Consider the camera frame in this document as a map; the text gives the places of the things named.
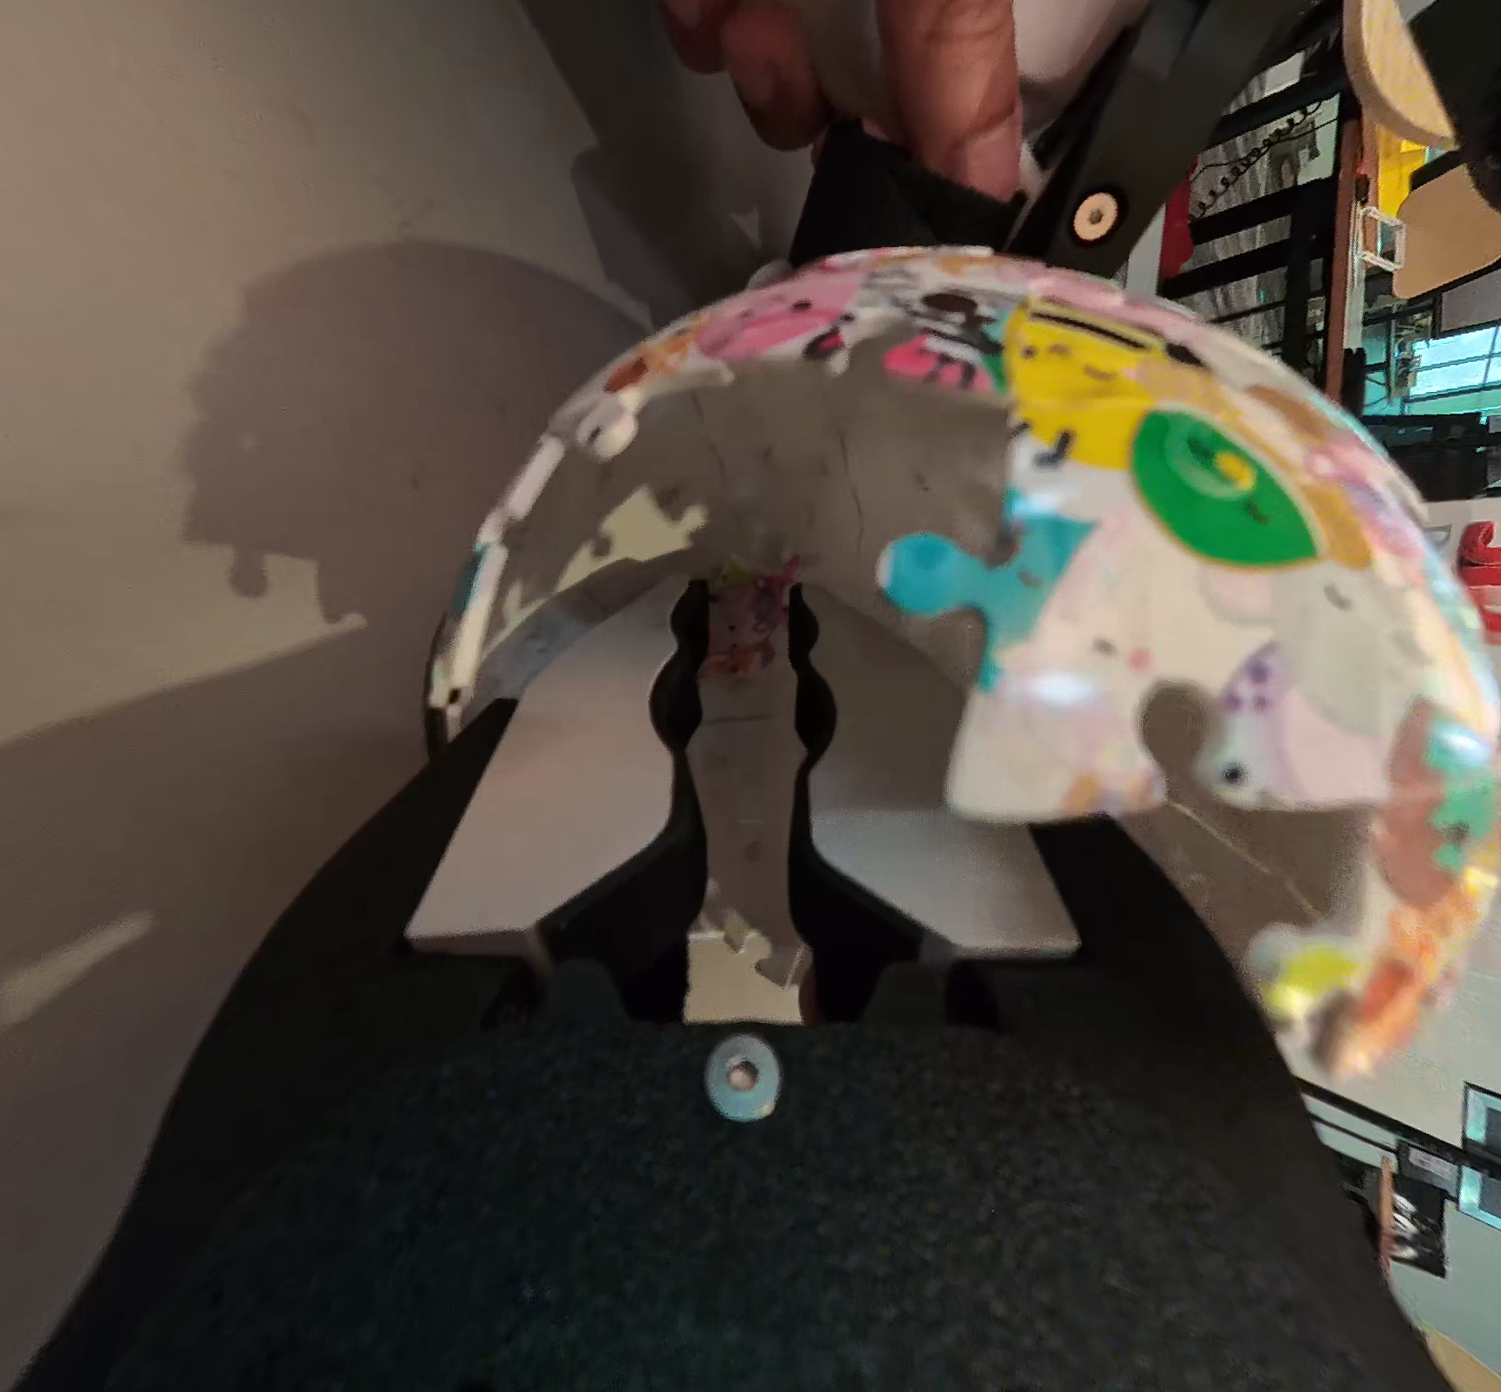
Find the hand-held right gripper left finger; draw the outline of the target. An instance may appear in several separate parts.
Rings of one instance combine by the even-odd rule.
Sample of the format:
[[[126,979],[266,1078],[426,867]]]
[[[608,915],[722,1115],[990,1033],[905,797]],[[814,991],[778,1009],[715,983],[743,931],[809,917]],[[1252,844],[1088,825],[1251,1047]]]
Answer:
[[[707,837],[688,745],[703,720],[707,585],[664,577],[519,692],[404,941],[601,965],[631,1016],[681,1023]]]

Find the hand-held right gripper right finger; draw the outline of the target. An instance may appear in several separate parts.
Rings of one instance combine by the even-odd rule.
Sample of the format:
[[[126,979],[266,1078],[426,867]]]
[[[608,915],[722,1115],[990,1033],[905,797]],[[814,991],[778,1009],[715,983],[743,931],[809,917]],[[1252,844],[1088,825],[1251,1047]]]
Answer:
[[[907,639],[795,585],[786,900],[825,1022],[860,1020],[892,965],[1073,955],[1078,931],[1036,839],[944,799],[964,692]]]

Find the colourful puzzle ball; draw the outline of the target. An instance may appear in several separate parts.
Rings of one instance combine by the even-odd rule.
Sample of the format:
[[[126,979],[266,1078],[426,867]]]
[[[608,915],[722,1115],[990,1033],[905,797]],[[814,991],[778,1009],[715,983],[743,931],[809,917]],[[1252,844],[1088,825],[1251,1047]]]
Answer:
[[[958,821],[1169,802],[1164,692],[1237,813],[1363,828],[1328,911],[1248,938],[1289,1063],[1365,1078],[1458,983],[1499,886],[1499,681],[1473,598],[1373,435],[1160,299],[977,246],[832,256],[681,316],[550,419],[485,516],[428,661],[457,733],[485,661],[605,577],[682,560],[730,598],[722,676],[793,587],[956,690]]]

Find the person's left hand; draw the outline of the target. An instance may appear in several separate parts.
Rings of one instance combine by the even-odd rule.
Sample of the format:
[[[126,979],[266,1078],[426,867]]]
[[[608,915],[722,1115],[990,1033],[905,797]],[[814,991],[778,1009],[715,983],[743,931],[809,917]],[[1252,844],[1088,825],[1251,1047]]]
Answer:
[[[655,0],[696,75],[728,75],[774,148],[817,148],[837,120],[793,8],[748,0]],[[878,0],[892,126],[924,169],[995,202],[1019,191],[1014,0]]]

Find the light wooden board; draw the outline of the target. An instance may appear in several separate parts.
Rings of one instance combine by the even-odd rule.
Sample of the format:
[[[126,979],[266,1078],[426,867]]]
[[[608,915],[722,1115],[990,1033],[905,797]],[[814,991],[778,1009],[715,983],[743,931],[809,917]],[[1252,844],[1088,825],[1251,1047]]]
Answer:
[[[1477,293],[1499,268],[1499,213],[1454,147],[1454,125],[1396,0],[1341,0],[1341,49],[1360,103],[1363,259],[1401,301]]]

